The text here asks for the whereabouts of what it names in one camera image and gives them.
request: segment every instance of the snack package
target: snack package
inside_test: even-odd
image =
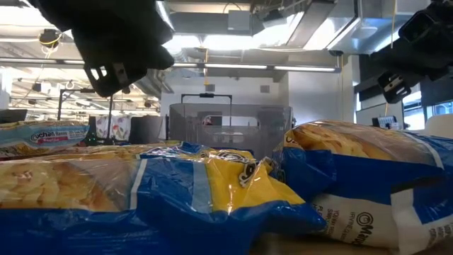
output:
[[[87,155],[0,162],[7,254],[247,254],[262,231],[325,227],[269,160]]]
[[[77,121],[19,121],[0,124],[0,158],[58,152],[82,141],[88,126]]]
[[[326,220],[322,235],[351,244],[398,248],[398,233],[405,225],[395,222],[391,189],[449,175],[453,140],[316,121],[290,130],[275,158],[279,166],[273,176],[311,202]],[[452,213],[446,210],[443,215]]]
[[[391,208],[400,254],[414,254],[452,238],[453,181],[421,178],[395,187]]]

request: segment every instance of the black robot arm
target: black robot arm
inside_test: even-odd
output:
[[[398,32],[400,38],[370,58],[386,72],[377,79],[385,99],[397,103],[411,87],[429,77],[439,79],[453,67],[453,4],[434,1]]]
[[[111,96],[141,79],[148,69],[166,69],[173,58],[162,47],[173,31],[155,0],[30,0],[61,31],[72,29],[85,72],[100,96]],[[94,69],[99,78],[92,75]]]

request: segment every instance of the yellow label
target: yellow label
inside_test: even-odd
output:
[[[284,200],[292,205],[305,203],[284,183],[268,176],[266,168],[269,166],[264,162],[256,165],[209,158],[205,163],[213,211],[230,213],[239,208],[276,200]]]

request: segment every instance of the wooden table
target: wooden table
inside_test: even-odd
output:
[[[264,234],[253,244],[250,255],[394,255],[388,249],[355,246],[320,237],[283,237]],[[417,255],[453,254],[453,239]]]

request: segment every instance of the clear plastic bin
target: clear plastic bin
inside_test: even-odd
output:
[[[206,125],[207,117],[217,121]],[[272,155],[291,121],[292,109],[284,106],[232,105],[230,111],[228,104],[177,103],[170,106],[170,139],[249,149],[261,159]]]

